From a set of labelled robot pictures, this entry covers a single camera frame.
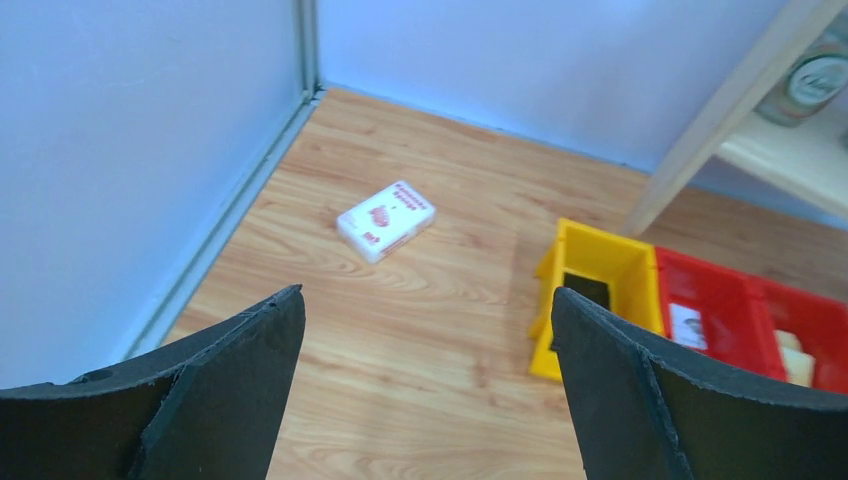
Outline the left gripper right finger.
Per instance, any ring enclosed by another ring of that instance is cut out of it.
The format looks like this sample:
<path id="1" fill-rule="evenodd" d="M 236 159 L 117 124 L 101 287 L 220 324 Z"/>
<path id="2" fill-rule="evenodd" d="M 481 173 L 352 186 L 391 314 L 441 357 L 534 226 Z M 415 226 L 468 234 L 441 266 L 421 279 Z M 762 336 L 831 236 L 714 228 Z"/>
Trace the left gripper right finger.
<path id="1" fill-rule="evenodd" d="M 588 478 L 846 477 L 845 395 L 714 360 L 564 287 L 551 324 Z"/>

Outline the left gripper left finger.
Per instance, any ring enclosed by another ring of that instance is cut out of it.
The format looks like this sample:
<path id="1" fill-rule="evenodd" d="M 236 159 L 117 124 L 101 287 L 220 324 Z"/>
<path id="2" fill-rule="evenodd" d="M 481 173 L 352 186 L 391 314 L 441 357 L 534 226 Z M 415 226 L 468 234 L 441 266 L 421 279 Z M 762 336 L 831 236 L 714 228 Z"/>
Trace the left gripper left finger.
<path id="1" fill-rule="evenodd" d="M 1 393 L 5 479 L 263 479 L 305 331 L 288 286 L 66 384 Z"/>

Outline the red plastic bin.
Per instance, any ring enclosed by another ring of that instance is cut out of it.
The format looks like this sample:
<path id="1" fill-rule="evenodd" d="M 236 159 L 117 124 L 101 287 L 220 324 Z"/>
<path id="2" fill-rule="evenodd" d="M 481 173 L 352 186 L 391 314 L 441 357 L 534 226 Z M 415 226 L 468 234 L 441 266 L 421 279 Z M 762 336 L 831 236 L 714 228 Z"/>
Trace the red plastic bin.
<path id="1" fill-rule="evenodd" d="M 847 392 L 847 306 L 836 300 L 755 277 L 766 328 L 766 350 L 776 364 L 773 377 L 819 390 Z M 786 359 L 779 338 L 791 334 L 811 361 Z M 804 371 L 791 373 L 790 365 Z"/>
<path id="2" fill-rule="evenodd" d="M 776 364 L 766 350 L 761 298 L 752 278 L 740 271 L 662 247 L 657 247 L 655 254 L 665 336 L 671 340 L 671 303 L 694 308 L 702 314 L 708 347 L 706 352 L 692 350 L 778 380 L 773 377 Z"/>

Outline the yellow plastic bin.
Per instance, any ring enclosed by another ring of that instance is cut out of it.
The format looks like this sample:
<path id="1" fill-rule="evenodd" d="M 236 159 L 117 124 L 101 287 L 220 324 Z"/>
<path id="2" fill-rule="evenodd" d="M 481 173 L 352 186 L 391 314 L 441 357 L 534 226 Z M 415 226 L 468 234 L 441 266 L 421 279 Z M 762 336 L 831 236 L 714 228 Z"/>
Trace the yellow plastic bin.
<path id="1" fill-rule="evenodd" d="M 528 372 L 559 380 L 552 350 L 551 313 L 557 288 L 570 288 L 617 316 L 665 334 L 655 247 L 570 219 L 557 222 L 556 237 L 535 270 L 540 281 L 536 319 L 528 330 L 535 342 Z"/>

